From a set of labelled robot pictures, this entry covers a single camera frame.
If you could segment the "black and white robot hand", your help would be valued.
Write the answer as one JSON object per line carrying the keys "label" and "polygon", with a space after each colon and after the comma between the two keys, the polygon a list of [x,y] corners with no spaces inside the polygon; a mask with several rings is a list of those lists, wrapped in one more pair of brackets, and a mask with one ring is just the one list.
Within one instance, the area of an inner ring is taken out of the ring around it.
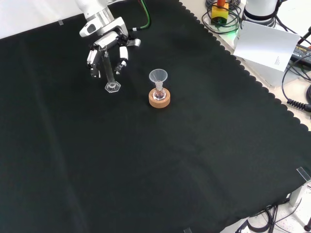
{"label": "black and white robot hand", "polygon": [[99,61],[103,53],[115,45],[118,45],[120,49],[120,62],[115,68],[115,73],[120,74],[122,69],[127,66],[129,60],[127,48],[129,46],[140,46],[141,40],[130,37],[121,17],[107,24],[96,17],[87,22],[80,30],[81,37],[87,37],[94,33],[97,33],[100,38],[90,46],[90,52],[86,61],[91,76],[94,78],[101,76],[98,66]]}

